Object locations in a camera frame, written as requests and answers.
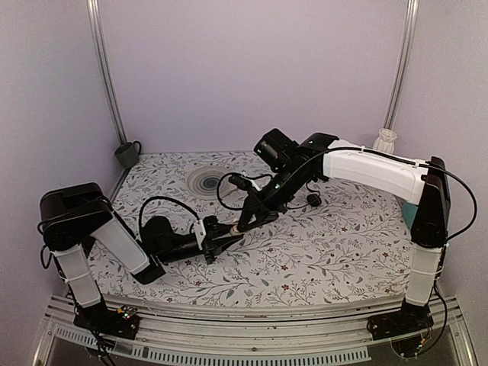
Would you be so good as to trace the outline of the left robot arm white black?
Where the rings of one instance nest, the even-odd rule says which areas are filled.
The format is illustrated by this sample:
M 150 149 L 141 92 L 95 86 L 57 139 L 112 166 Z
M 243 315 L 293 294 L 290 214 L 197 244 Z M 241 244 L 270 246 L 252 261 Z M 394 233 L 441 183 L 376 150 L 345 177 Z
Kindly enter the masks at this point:
M 196 218 L 188 234 L 155 216 L 135 235 L 95 183 L 46 193 L 40 215 L 38 230 L 75 301 L 75 326 L 124 339 L 136 338 L 140 317 L 131 306 L 107 307 L 88 265 L 88 244 L 99 242 L 136 282 L 150 284 L 165 274 L 165 265 L 199 255 L 211 264 L 243 238 L 215 216 Z

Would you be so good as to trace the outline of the white earbuds charging case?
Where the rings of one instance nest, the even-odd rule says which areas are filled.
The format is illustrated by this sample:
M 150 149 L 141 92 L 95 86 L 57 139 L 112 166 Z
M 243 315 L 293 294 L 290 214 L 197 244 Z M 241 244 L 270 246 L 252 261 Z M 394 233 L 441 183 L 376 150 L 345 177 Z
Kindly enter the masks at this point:
M 238 236 L 238 235 L 241 235 L 242 233 L 240 231 L 238 231 L 237 225 L 234 225 L 230 228 L 230 234 L 232 236 Z

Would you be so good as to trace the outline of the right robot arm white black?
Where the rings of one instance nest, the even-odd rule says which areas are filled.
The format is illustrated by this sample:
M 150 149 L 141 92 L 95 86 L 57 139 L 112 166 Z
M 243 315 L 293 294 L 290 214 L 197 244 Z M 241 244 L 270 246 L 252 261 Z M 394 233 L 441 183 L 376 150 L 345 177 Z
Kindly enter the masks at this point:
M 247 193 L 233 227 L 235 233 L 276 220 L 286 212 L 286 204 L 299 189 L 314 179 L 359 183 L 416 206 L 410 227 L 413 260 L 401 308 L 371 316 L 367 329 L 373 339 L 379 340 L 433 326 L 428 302 L 448 243 L 451 206 L 442 159 L 433 157 L 426 162 L 402 158 L 324 133 L 314 133 L 297 143 L 277 128 L 267 132 L 254 151 L 275 175 L 263 187 L 241 175 L 230 179 Z

